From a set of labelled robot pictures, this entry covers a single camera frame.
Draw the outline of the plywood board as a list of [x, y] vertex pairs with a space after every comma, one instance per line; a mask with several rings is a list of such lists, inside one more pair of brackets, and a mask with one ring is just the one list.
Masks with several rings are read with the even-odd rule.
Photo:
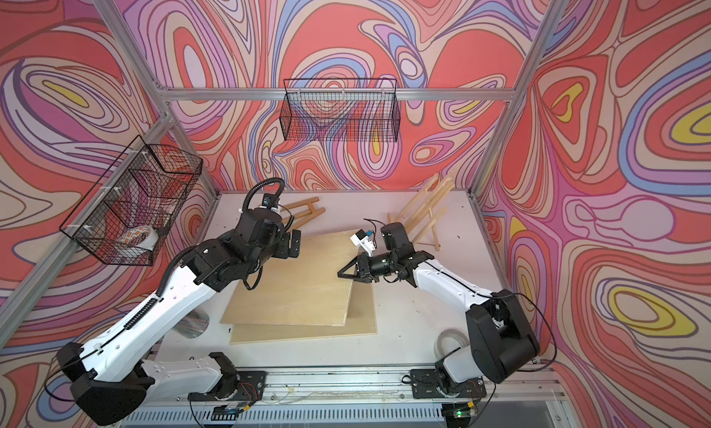
[[220, 322], [344, 325], [353, 283], [337, 272], [358, 254], [354, 233], [304, 236], [297, 259], [272, 258], [255, 290], [235, 289]]
[[230, 331], [230, 344], [312, 340], [377, 333], [373, 287], [356, 283], [352, 288], [344, 325], [235, 324]]

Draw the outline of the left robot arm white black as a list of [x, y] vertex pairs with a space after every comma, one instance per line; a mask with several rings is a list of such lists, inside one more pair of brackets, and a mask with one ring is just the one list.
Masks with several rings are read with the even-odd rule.
[[252, 291], [271, 258], [295, 258], [300, 234], [279, 213], [285, 187], [280, 177], [257, 183], [246, 194], [239, 222], [229, 232], [179, 252], [168, 263], [154, 293], [95, 338], [71, 342], [57, 352], [59, 370], [70, 381], [70, 403], [95, 424], [120, 422], [153, 399], [196, 396], [213, 401], [259, 401], [221, 352], [200, 359], [161, 363], [146, 354], [192, 311], [242, 282]]

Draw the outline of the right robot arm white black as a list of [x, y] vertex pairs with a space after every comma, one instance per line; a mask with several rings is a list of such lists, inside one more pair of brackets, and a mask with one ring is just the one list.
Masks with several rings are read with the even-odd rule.
[[414, 398], [480, 398], [485, 378], [498, 385], [541, 353], [540, 342], [518, 300], [503, 289], [490, 291], [467, 282], [444, 267], [431, 253], [417, 250], [405, 227], [393, 222], [381, 227], [385, 252], [375, 252], [371, 232], [358, 231], [352, 242], [363, 251], [337, 272], [359, 283], [406, 282], [436, 296], [465, 315], [468, 344], [438, 359], [433, 368], [412, 370], [405, 382]]

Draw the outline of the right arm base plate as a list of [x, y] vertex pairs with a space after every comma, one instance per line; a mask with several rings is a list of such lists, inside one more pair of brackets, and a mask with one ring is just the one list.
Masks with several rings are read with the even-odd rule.
[[401, 378], [403, 385], [411, 387], [413, 398], [466, 398], [478, 401], [487, 396], [483, 379], [468, 379], [462, 383], [455, 383], [443, 371], [435, 368], [412, 369]]

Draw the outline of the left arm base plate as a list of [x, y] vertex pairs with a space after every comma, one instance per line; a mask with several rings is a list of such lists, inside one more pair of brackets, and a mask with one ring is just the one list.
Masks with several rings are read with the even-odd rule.
[[266, 371], [237, 371], [225, 374], [209, 391], [190, 393], [190, 402], [241, 402], [254, 404], [262, 400]]

